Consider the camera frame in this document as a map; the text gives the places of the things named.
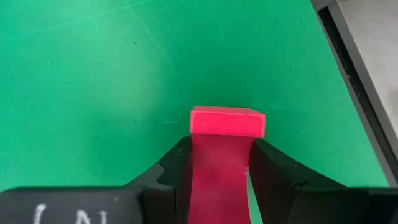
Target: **red strip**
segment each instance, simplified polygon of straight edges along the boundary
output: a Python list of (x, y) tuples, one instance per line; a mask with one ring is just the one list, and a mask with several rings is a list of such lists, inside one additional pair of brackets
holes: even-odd
[(265, 116), (246, 108), (195, 107), (191, 113), (193, 182), (189, 224), (250, 224), (250, 149)]

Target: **red rubber block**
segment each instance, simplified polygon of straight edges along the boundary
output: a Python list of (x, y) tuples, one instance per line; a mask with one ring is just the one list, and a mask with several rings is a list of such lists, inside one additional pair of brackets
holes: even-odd
[(196, 106), (191, 113), (193, 180), (188, 224), (250, 224), (250, 149), (266, 117), (246, 108)]

